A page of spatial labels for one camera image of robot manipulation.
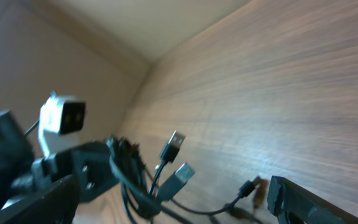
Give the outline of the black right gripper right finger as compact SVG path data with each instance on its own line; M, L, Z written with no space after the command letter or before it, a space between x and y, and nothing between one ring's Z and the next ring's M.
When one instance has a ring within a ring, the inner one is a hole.
M280 176L273 176L267 207L280 224L358 224L358 217Z

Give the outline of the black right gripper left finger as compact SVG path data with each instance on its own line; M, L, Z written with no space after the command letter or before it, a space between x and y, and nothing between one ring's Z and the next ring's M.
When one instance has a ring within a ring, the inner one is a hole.
M80 186L68 175L50 188L24 198L0 210L0 224L71 224L80 200Z

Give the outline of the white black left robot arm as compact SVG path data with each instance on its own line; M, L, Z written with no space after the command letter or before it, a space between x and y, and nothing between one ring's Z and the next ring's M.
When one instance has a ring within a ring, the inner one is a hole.
M118 181L99 141L36 159L10 111L0 112L0 223L71 223L79 203Z

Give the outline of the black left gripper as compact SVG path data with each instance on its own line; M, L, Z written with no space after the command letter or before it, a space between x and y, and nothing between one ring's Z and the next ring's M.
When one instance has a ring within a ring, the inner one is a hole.
M67 175L79 183L80 202L91 202L118 184L109 164L110 150L103 142L88 142L33 162L37 189L46 189Z

